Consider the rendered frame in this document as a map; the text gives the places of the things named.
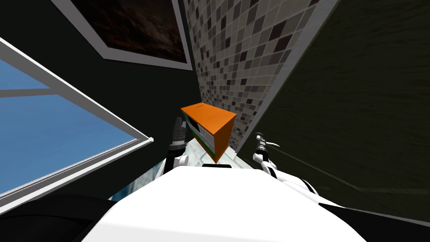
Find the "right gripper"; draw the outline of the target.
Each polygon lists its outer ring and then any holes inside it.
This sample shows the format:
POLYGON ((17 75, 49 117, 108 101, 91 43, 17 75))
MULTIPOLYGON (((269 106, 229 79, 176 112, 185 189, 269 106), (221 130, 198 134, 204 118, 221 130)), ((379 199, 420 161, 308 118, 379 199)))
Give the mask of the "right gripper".
POLYGON ((264 139, 264 135, 262 133, 255 133, 256 134, 256 140, 257 140, 257 147, 256 147, 256 152, 257 151, 264 151, 266 152, 266 145, 272 145, 275 147, 280 147, 280 145, 276 144, 276 143, 272 143, 272 142, 266 142, 264 139))

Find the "grey framed window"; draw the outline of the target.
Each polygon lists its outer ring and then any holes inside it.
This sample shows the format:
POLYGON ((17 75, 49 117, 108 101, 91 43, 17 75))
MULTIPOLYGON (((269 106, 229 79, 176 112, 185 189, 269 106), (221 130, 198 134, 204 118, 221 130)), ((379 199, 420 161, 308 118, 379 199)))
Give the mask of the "grey framed window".
POLYGON ((0 214, 153 141, 0 38, 0 214))

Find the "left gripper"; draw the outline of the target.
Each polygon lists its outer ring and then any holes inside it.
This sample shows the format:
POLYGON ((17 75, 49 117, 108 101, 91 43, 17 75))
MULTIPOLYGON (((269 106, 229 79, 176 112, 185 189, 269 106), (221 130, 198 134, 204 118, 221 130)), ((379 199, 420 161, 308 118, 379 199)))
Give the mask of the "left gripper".
POLYGON ((169 145, 169 150, 181 150, 186 147, 186 121, 181 123, 181 118, 177 117, 173 128, 173 140, 169 145))

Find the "orange drawer cabinet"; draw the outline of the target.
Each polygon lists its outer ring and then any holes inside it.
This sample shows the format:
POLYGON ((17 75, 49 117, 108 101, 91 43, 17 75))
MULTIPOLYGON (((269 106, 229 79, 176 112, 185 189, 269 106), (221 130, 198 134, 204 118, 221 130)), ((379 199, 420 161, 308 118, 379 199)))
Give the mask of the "orange drawer cabinet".
POLYGON ((191 132, 215 164, 229 147, 236 114, 206 103, 181 108, 191 132))

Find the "dark picture in pale frame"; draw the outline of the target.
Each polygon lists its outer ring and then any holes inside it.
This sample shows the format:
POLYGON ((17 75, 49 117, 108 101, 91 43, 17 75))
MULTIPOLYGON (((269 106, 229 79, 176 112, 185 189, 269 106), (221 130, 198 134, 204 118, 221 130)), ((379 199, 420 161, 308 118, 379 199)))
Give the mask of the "dark picture in pale frame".
POLYGON ((178 0, 51 0, 106 60, 191 71, 178 0))

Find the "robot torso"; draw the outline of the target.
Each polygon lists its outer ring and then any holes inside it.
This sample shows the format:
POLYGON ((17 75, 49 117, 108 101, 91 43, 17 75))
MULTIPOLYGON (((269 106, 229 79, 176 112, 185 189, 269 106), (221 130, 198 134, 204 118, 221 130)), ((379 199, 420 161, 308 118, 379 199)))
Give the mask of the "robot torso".
POLYGON ((116 203, 82 242, 366 241, 261 170, 180 166, 116 203))

